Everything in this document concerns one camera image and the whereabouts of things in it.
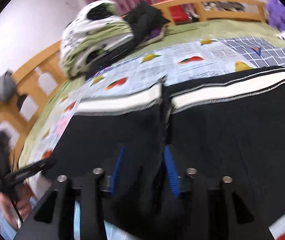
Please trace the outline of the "person left hand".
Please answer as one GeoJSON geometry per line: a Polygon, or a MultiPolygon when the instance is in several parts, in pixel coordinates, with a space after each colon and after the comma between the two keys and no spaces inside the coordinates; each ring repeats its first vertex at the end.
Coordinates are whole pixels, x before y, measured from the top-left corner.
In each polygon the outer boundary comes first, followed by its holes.
{"type": "MultiPolygon", "coordinates": [[[[29,185],[24,184],[21,186],[18,195],[19,201],[16,203],[16,208],[18,209],[22,219],[25,219],[32,210],[30,198],[33,196],[33,192],[29,185]]],[[[13,205],[6,194],[0,193],[0,206],[5,220],[12,228],[14,228],[14,230],[18,230],[17,214],[12,211],[13,205]]]]}

